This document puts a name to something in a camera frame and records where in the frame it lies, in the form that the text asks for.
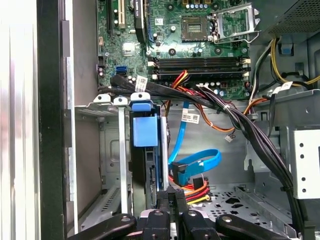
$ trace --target capacitor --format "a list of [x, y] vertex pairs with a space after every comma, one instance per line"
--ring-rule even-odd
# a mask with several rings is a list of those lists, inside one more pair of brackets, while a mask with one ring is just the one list
[[172, 33], [174, 33], [177, 30], [177, 28], [176, 28], [176, 26], [171, 26], [170, 30]]
[[198, 55], [201, 55], [203, 52], [204, 52], [203, 49], [202, 49], [201, 47], [199, 47], [199, 49], [198, 49]]
[[194, 48], [193, 49], [193, 53], [192, 53], [192, 56], [197, 56], [197, 54], [198, 54], [198, 48]]

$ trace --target pci slot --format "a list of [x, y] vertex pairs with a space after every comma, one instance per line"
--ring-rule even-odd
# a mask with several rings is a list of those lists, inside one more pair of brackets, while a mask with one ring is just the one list
[[126, 28], [126, 18], [125, 18], [126, 6], [125, 0], [118, 0], [118, 17], [119, 17], [119, 28]]
[[106, 31], [108, 34], [112, 36], [112, 29], [113, 29], [113, 7], [112, 1], [105, 1], [105, 9], [106, 9]]
[[149, 74], [157, 75], [158, 80], [174, 80], [187, 70], [192, 80], [241, 79], [251, 70], [247, 64], [243, 65], [243, 60], [241, 57], [153, 58], [154, 67], [149, 70]]

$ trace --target blue drive latch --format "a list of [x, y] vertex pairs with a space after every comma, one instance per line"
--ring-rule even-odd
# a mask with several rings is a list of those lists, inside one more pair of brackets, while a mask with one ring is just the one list
[[133, 145], [135, 147], [158, 146], [157, 116], [133, 118]]
[[207, 149], [174, 161], [169, 165], [173, 173], [173, 181], [180, 186], [185, 186], [192, 176], [215, 168], [221, 159], [221, 152], [218, 149]]

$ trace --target screw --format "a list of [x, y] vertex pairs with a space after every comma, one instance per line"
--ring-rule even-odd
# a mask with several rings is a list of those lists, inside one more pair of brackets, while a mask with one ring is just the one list
[[127, 217], [127, 216], [124, 216], [122, 219], [121, 219], [122, 222], [129, 222], [130, 221], [130, 218]]
[[154, 215], [156, 215], [156, 216], [162, 216], [163, 215], [163, 213], [162, 212], [160, 212], [160, 211], [155, 211], [155, 214]]
[[228, 216], [223, 216], [222, 220], [227, 222], [227, 223], [231, 223], [232, 222], [232, 219], [230, 217], [228, 217]]
[[192, 216], [192, 217], [194, 217], [195, 215], [197, 215], [195, 211], [189, 211], [188, 214], [189, 214], [190, 216]]

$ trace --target white label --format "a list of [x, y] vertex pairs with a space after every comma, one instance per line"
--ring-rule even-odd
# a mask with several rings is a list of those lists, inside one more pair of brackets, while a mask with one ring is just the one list
[[277, 94], [277, 93], [280, 92], [280, 91], [281, 91], [281, 86], [277, 86], [277, 87], [273, 90], [272, 94]]
[[187, 112], [182, 112], [182, 122], [191, 123], [191, 124], [199, 124], [200, 115], [192, 114]]
[[164, 24], [164, 19], [163, 18], [156, 18], [154, 20], [154, 25], [156, 26], [162, 26]]
[[148, 82], [148, 78], [144, 77], [144, 76], [136, 76], [136, 83], [135, 83], [135, 91], [137, 93], [141, 93], [144, 92], [146, 90], [147, 87], [147, 82]]
[[231, 143], [233, 141], [233, 138], [230, 137], [229, 135], [225, 136], [224, 139], [227, 140], [229, 143]]
[[292, 81], [287, 81], [286, 83], [282, 84], [282, 86], [277, 86], [277, 87], [273, 90], [272, 94], [277, 94], [277, 93], [279, 93], [280, 91], [284, 91], [284, 90], [290, 89], [291, 86], [292, 86], [292, 83], [293, 83]]
[[292, 84], [293, 84], [292, 81], [287, 81], [286, 83], [282, 84], [280, 91], [284, 91], [284, 90], [290, 89]]

